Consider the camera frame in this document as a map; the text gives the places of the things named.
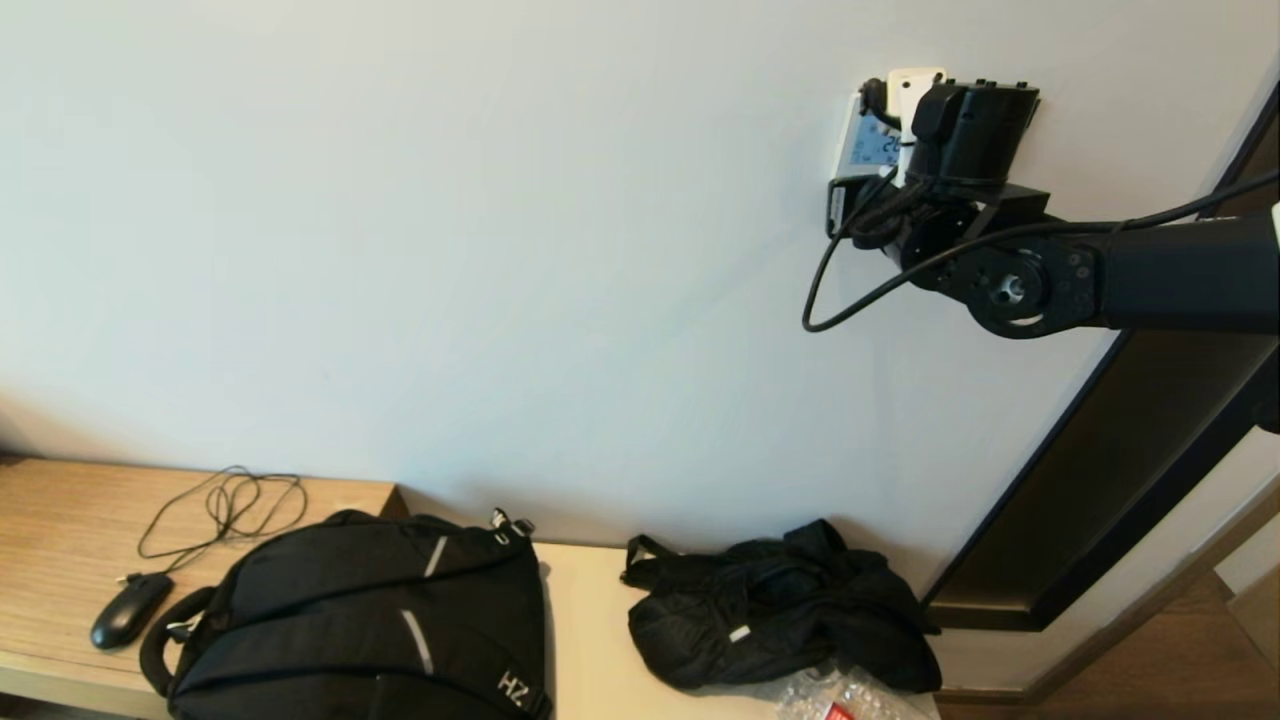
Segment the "white wall thermostat blue display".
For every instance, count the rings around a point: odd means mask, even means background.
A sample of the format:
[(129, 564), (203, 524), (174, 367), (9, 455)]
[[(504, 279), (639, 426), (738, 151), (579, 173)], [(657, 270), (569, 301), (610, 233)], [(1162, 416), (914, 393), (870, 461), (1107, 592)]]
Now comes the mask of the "white wall thermostat blue display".
[(873, 111), (861, 108), (861, 92), (847, 101), (831, 179), (882, 174), (883, 167), (896, 167), (900, 158), (901, 129), (887, 126)]

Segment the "dark brown door frame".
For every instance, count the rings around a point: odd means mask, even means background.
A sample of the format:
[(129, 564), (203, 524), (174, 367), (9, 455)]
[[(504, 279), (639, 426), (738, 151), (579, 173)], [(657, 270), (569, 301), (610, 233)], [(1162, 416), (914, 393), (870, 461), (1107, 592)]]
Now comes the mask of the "dark brown door frame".
[[(1280, 179), (1201, 213), (1258, 211)], [(1117, 343), (925, 596), (941, 626), (1039, 632), (1249, 430), (1280, 436), (1280, 337), (1117, 331)]]

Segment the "crumpled black soft bag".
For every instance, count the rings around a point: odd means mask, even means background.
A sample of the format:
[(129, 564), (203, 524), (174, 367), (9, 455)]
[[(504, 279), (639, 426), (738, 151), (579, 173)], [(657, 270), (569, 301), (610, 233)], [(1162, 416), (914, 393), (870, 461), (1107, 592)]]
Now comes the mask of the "crumpled black soft bag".
[(750, 685), (820, 666), (859, 667), (933, 693), (938, 628), (886, 556), (849, 547), (818, 519), (718, 553), (680, 553), (648, 536), (620, 578), (644, 597), (628, 633), (646, 669), (680, 691)]

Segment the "black computer mouse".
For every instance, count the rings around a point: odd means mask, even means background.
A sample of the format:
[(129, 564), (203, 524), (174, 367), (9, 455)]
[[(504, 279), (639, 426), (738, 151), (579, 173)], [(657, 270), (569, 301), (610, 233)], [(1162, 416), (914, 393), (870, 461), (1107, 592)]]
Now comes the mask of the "black computer mouse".
[(132, 573), (120, 578), (119, 584), (120, 589), (90, 628), (90, 643), (100, 651), (133, 643), (175, 587), (164, 571)]

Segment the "clear plastic bottle red label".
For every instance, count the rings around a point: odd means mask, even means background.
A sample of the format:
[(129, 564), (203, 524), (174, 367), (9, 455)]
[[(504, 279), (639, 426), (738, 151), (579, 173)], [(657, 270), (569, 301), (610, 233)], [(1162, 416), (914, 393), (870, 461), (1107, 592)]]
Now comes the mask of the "clear plastic bottle red label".
[(904, 694), (860, 667), (815, 667), (786, 679), (774, 720), (942, 720), (927, 694)]

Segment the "black backpack with grey stripes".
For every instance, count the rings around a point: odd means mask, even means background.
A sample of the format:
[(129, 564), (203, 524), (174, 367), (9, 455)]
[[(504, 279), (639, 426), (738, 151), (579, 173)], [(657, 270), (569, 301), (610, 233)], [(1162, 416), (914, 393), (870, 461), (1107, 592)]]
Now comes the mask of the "black backpack with grey stripes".
[(337, 512), (165, 611), (141, 671), (172, 720), (552, 720), (534, 532)]

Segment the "light wooden desk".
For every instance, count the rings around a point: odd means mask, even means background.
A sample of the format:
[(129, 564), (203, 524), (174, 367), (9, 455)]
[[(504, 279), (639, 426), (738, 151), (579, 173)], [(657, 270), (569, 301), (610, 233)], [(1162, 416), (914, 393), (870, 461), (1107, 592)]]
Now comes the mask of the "light wooden desk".
[(407, 514), (390, 482), (1, 460), (0, 697), (169, 720), (138, 646), (101, 651), (90, 639), (124, 578), (166, 571), (178, 601), (219, 583), (270, 533), (344, 509)]

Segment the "white low cabinet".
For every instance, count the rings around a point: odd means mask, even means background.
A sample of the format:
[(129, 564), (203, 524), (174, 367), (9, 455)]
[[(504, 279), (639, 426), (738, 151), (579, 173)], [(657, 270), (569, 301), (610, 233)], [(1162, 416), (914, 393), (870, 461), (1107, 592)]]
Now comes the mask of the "white low cabinet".
[(628, 634), (643, 592), (620, 575), (626, 552), (538, 542), (547, 588), (554, 720), (777, 720), (781, 685), (676, 691), (655, 679)]

